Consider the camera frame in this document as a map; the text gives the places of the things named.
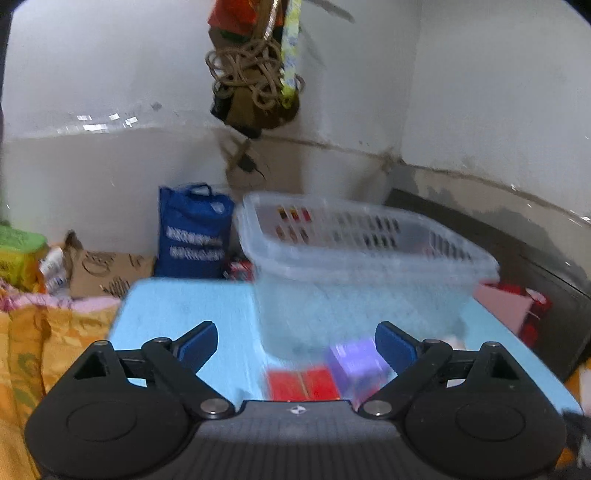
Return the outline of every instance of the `light blue table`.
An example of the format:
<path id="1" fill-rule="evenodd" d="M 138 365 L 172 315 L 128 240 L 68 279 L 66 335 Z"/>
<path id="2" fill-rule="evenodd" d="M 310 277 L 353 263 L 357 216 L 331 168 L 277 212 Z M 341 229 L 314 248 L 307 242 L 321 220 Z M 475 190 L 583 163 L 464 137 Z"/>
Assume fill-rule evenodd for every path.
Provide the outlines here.
<path id="1" fill-rule="evenodd" d="M 264 398 L 264 369 L 276 363 L 261 347 L 257 315 L 248 283 L 150 278 L 129 292 L 109 339 L 116 349 L 135 349 L 154 337 L 175 339 L 211 320 L 219 335 L 218 349 L 199 377 L 239 405 L 242 400 Z M 502 343 L 558 411 L 581 412 L 562 383 L 478 302 L 469 300 L 460 318 L 468 349 L 478 350 L 488 340 Z"/>

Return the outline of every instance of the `plastic storage bin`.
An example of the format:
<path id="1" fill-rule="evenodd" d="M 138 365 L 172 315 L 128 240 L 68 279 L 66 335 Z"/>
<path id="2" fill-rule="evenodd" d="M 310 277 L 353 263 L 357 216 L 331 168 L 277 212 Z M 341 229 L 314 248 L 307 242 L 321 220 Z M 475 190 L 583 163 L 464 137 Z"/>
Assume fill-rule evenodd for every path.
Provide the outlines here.
<path id="1" fill-rule="evenodd" d="M 389 320 L 416 338 L 462 337 L 461 305 L 498 263 L 416 213 L 344 200 L 251 193 L 238 211 L 265 350 L 314 362 Z"/>

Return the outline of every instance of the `blue shopping bag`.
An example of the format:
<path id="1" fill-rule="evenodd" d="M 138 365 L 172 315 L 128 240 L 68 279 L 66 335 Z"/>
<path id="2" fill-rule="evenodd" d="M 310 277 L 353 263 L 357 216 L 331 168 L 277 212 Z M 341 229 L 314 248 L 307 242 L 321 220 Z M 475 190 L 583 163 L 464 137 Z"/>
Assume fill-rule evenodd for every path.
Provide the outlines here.
<path id="1" fill-rule="evenodd" d="M 207 194 L 199 193 L 207 189 Z M 234 202 L 206 183 L 160 187 L 156 277 L 218 278 L 230 240 Z"/>

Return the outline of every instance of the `blue gripper pad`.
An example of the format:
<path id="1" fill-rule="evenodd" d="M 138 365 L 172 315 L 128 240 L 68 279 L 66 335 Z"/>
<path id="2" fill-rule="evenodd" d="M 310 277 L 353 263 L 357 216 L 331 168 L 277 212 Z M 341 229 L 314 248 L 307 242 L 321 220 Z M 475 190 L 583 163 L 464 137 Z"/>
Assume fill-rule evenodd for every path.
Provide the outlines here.
<path id="1" fill-rule="evenodd" d="M 390 322 L 382 322 L 375 329 L 375 346 L 378 353 L 397 375 L 417 361 L 418 345 L 419 341 Z"/>
<path id="2" fill-rule="evenodd" d="M 217 350 L 217 328 L 212 322 L 203 322 L 174 343 L 173 355 L 197 373 Z"/>

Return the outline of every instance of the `pink fabric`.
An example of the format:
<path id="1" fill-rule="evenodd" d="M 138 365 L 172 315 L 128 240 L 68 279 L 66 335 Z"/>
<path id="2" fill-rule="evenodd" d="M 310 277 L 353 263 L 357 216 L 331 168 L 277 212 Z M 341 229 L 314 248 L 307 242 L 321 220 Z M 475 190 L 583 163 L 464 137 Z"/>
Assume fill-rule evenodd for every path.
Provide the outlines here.
<path id="1" fill-rule="evenodd" d="M 516 335 L 519 334 L 525 317 L 534 302 L 530 297 L 516 295 L 486 285 L 479 285 L 476 288 L 474 299 Z"/>
<path id="2" fill-rule="evenodd" d="M 43 293 L 24 293 L 2 280 L 0 280 L 0 291 L 2 291 L 0 310 L 3 312 L 10 312 L 27 305 L 36 305 L 74 310 L 79 313 L 90 313 L 117 306 L 121 303 L 120 299 L 108 296 L 72 300 L 70 297 L 52 297 Z"/>

